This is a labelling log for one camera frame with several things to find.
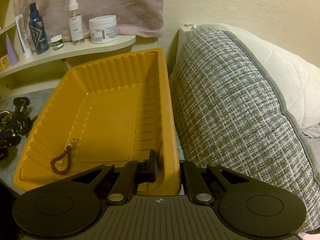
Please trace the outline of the orange plastic tray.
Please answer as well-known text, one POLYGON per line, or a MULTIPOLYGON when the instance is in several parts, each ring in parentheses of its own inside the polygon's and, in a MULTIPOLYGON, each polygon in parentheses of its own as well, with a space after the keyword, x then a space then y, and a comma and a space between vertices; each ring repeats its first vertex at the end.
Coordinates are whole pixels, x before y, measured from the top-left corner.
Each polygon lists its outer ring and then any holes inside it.
POLYGON ((160 48, 87 62, 70 69, 35 121, 13 178, 22 191, 104 163, 123 167, 157 153, 154 183, 138 193, 172 196, 180 168, 167 64, 160 48))

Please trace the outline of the grey woven pillow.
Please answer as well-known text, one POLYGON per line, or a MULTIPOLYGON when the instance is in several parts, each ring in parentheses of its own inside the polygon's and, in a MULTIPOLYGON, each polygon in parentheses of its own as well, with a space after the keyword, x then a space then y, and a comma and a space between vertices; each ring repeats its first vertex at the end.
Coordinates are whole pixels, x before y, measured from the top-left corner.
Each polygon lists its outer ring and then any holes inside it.
POLYGON ((319 165, 282 92, 233 33, 197 28, 169 77, 185 160, 217 163, 296 194, 319 231, 319 165))

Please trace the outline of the cream wooden shelf unit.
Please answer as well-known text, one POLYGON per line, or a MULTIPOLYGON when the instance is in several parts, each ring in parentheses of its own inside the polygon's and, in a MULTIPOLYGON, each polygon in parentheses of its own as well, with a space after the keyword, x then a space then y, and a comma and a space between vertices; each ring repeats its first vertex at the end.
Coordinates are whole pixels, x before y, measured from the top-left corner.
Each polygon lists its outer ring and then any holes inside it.
POLYGON ((28 91, 52 87, 59 83, 63 75, 82 62, 92 61, 112 54, 131 50, 135 36, 119 35, 113 42, 92 44, 87 39, 84 44, 74 46, 70 42, 54 51, 33 54, 26 59, 21 51, 13 12, 13 0, 1 0, 1 55, 7 53, 5 37, 8 36, 18 57, 18 63, 1 71, 1 97, 18 95, 28 91))

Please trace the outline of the white cream jar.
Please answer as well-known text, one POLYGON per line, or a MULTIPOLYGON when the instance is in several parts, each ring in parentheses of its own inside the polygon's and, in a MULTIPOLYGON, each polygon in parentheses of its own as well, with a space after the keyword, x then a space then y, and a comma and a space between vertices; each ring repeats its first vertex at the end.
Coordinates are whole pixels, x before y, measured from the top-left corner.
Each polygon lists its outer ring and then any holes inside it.
POLYGON ((89 20, 89 31, 93 44, 114 41, 117 38, 116 15, 99 16, 89 20))

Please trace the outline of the white quilted pillow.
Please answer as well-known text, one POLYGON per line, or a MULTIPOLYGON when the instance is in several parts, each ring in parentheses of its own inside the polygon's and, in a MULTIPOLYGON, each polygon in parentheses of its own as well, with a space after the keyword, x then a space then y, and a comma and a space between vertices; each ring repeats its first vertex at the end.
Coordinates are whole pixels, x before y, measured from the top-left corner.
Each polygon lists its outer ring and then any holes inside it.
POLYGON ((319 68, 256 35, 223 23, 186 24, 179 29, 177 54, 194 29, 213 27, 230 31, 254 54, 277 84, 302 132, 319 137, 319 68))

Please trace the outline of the small green balm jar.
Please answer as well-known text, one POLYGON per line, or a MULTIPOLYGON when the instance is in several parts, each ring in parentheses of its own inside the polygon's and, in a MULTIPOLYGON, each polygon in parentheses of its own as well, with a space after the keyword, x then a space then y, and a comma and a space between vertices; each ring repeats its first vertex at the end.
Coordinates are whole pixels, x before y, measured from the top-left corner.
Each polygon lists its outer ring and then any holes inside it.
POLYGON ((62 35, 56 35, 50 39, 53 50, 59 50, 63 47, 62 35))

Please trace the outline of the clear spray bottle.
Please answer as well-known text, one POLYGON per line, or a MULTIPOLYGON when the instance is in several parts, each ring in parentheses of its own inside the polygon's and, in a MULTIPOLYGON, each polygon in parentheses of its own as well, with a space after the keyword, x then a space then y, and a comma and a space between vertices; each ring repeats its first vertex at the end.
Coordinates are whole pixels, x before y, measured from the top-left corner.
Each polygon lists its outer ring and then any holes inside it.
POLYGON ((68 23, 72 44, 75 46, 83 44, 85 41, 85 36, 83 31, 82 16, 79 11, 77 0, 69 0, 68 23))

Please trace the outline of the lavender tube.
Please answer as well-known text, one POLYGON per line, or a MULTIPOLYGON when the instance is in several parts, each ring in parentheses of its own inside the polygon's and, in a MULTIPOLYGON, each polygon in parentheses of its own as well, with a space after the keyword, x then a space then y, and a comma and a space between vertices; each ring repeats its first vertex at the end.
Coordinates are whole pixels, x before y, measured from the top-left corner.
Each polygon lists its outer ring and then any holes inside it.
POLYGON ((17 58, 17 55, 16 55, 14 48, 11 44, 11 41, 10 41, 8 34, 5 34, 5 43, 6 43, 7 53, 8 53, 10 63, 12 66, 14 66, 18 63, 18 58, 17 58))

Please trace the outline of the mauve fleece towel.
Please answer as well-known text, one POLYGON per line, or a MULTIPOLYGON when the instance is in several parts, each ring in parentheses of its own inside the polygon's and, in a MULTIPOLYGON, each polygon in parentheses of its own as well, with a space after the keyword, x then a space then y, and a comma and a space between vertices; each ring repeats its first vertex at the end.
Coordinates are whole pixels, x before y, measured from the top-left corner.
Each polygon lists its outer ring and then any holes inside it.
MULTIPOLYGON (((61 35, 71 40, 68 23, 69 0, 13 0, 14 14, 30 20, 31 3, 36 3, 44 21, 47 38, 61 35)), ((77 0, 84 25, 85 37, 89 37, 89 20, 99 16, 115 15, 118 34, 158 38, 164 29, 164 0, 77 0)))

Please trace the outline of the white blue tube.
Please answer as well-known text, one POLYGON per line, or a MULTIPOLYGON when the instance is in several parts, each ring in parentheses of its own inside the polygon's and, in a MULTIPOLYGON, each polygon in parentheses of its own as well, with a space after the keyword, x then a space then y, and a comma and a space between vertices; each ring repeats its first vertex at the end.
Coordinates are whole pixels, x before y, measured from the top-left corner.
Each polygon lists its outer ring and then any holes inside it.
POLYGON ((24 25, 24 18, 22 14, 15 16, 15 23, 16 23, 18 36, 20 39, 22 53, 24 57, 28 59, 32 57, 33 52, 31 51, 31 46, 28 41, 27 32, 24 25))

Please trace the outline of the small cardboard box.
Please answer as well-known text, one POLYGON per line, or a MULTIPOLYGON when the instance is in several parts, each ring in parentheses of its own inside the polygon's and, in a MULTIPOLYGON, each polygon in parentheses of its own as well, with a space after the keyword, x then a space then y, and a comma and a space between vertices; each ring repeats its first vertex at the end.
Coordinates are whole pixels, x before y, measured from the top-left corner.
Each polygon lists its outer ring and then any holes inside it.
POLYGON ((6 70, 11 65, 8 54, 0 58, 0 71, 6 70))

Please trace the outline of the dark blue spray bottle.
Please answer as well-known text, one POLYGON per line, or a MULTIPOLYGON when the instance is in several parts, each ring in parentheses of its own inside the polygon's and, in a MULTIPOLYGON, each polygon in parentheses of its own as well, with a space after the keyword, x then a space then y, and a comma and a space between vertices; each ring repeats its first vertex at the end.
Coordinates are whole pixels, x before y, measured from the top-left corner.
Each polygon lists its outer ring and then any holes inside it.
POLYGON ((44 23, 42 17, 39 15, 39 11, 35 2, 29 5, 29 9, 29 29, 35 46, 36 54, 40 55, 49 49, 44 23))

